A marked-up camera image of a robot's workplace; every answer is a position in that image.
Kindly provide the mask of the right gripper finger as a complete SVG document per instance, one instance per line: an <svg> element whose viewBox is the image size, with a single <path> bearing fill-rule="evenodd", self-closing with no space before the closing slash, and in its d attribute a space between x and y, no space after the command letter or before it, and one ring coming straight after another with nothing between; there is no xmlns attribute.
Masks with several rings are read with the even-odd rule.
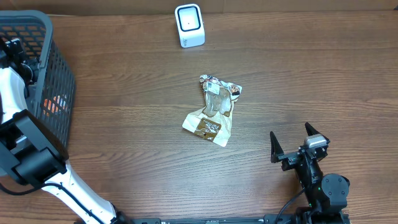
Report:
<svg viewBox="0 0 398 224"><path fill-rule="evenodd" d="M272 163L280 162L280 157L284 155L284 151L281 148L273 131L270 132L270 140L271 140L271 162Z"/></svg>
<svg viewBox="0 0 398 224"><path fill-rule="evenodd" d="M305 129L308 136L314 136L316 134L320 134L320 132L317 131L309 122L305 123Z"/></svg>

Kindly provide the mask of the orange tissue pack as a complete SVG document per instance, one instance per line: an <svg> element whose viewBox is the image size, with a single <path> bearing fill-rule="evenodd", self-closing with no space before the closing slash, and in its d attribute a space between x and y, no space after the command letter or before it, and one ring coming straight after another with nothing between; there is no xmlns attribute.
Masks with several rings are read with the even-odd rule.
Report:
<svg viewBox="0 0 398 224"><path fill-rule="evenodd" d="M51 100L44 99L43 102L43 114L50 116L50 114L60 114L68 111L68 105L63 96L55 96Z"/></svg>

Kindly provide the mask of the beige snack pouch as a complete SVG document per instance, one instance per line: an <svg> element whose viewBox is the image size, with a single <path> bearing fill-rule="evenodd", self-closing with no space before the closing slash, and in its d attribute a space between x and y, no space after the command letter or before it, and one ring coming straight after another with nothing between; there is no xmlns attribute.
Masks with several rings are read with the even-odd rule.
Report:
<svg viewBox="0 0 398 224"><path fill-rule="evenodd" d="M189 113L182 128L197 136L225 147L231 136L234 104L243 88L210 75L200 76L205 107Z"/></svg>

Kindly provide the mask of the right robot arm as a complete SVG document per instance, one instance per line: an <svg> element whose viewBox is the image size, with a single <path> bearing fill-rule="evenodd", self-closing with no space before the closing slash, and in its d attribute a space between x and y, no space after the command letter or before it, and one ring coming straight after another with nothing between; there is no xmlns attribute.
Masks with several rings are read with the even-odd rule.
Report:
<svg viewBox="0 0 398 224"><path fill-rule="evenodd" d="M347 207L350 181L339 174L325 175L318 163L328 155L330 140L318 132L310 123L305 123L308 136L296 152L286 154L276 135L271 131L271 162L280 162L283 171L294 170L302 190L292 197L277 215L265 215L265 223L349 223L343 213ZM299 207L292 215L284 211L302 194L308 206Z"/></svg>

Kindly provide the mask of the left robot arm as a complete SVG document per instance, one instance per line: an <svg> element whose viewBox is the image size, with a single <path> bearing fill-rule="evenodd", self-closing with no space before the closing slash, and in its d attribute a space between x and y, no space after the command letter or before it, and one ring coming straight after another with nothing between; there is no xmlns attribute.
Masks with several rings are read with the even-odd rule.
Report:
<svg viewBox="0 0 398 224"><path fill-rule="evenodd" d="M30 194L44 190L85 223L130 223L73 170L63 144L27 109L25 88L33 71L21 63L13 41L1 42L1 170Z"/></svg>

